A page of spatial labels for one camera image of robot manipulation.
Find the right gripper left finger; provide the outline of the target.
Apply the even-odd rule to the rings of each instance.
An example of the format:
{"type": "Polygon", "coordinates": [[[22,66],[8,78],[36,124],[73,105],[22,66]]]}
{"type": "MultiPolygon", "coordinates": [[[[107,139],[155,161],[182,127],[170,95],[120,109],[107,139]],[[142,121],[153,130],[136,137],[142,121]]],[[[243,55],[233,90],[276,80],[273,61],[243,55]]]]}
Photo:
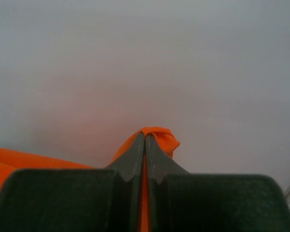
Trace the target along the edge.
{"type": "Polygon", "coordinates": [[[0,190],[0,232],[138,232],[144,135],[103,169],[22,169],[0,190]]]}

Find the orange t-shirt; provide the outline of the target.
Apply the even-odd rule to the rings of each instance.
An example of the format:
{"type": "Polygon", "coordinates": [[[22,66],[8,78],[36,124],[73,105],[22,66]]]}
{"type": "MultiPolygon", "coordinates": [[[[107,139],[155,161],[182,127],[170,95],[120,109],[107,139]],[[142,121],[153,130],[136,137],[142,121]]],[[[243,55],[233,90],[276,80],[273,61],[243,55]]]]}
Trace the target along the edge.
{"type": "MultiPolygon", "coordinates": [[[[144,135],[144,156],[143,156],[143,169],[142,169],[142,195],[141,195],[141,227],[142,219],[146,217],[147,211],[147,196],[146,196],[146,176],[144,170],[146,167],[145,162],[145,139],[148,135],[153,135],[158,142],[160,148],[169,157],[173,155],[174,150],[179,146],[179,142],[174,137],[169,129],[160,127],[147,127],[137,131],[116,152],[112,162],[119,158],[124,152],[128,150],[132,141],[139,134],[144,135]]],[[[43,157],[39,155],[22,153],[8,149],[0,148],[0,190],[4,182],[9,176],[22,169],[97,169],[83,164],[78,164],[70,161],[59,160],[55,158],[43,157]]]]}

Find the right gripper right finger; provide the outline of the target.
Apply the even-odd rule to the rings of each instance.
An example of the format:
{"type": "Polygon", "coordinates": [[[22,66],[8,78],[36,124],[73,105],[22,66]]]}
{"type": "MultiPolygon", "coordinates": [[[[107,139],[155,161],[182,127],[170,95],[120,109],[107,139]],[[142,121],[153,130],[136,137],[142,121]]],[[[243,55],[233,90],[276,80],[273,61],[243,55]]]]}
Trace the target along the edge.
{"type": "Polygon", "coordinates": [[[290,232],[279,185],[257,174],[192,174],[145,139],[152,232],[290,232]]]}

